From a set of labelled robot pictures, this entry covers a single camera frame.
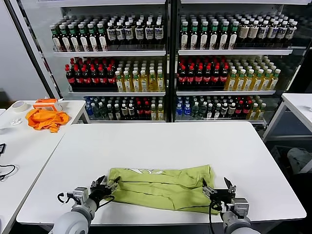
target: tape roll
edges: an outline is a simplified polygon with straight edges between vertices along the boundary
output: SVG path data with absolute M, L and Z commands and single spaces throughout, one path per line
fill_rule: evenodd
M 24 101 L 17 101 L 12 105 L 13 110 L 16 113 L 26 111 L 28 109 L 28 105 Z

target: white wall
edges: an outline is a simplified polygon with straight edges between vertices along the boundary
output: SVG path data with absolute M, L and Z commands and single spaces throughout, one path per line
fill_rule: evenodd
M 12 18 L 0 1 L 0 101 L 34 100 L 48 94 L 26 52 Z

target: green cloth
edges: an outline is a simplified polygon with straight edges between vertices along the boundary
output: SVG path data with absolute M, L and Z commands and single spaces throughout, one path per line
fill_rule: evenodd
M 210 200 L 202 192 L 202 178 L 214 187 L 209 165 L 182 170 L 112 168 L 109 180 L 121 177 L 115 201 L 158 209 L 208 213 Z

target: display refrigerator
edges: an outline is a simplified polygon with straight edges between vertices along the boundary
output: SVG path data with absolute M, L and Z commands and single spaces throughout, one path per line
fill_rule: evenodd
M 304 79 L 311 46 L 310 0 L 6 4 L 50 96 L 85 99 L 92 122 L 265 129 L 281 94 Z

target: white tabletop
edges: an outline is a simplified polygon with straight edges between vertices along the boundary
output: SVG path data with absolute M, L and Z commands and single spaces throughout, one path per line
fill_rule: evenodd
M 29 106 L 24 112 L 15 113 L 10 107 L 0 116 L 0 144 L 6 143 L 0 165 L 14 164 L 18 167 L 12 176 L 0 182 L 0 234 L 10 231 L 18 211 L 66 128 L 77 121 L 85 105 L 84 101 L 60 101 L 63 111 L 71 118 L 58 133 L 50 133 L 49 130 L 37 131 L 28 126 L 25 116 L 34 102 L 26 101 Z M 17 118 L 21 118 L 22 123 L 12 126 L 11 121 Z M 0 174 L 8 170 L 1 168 Z
M 312 94 L 282 94 L 286 106 L 312 132 Z
M 306 212 L 271 154 L 248 122 L 72 125 L 17 216 L 24 224 L 53 224 L 71 210 L 57 194 L 107 175 L 110 168 L 182 169 L 211 164 L 215 186 L 223 177 L 250 203 L 252 221 L 304 218 Z M 221 222 L 213 216 L 213 222 Z M 207 223 L 207 214 L 112 202 L 92 225 Z

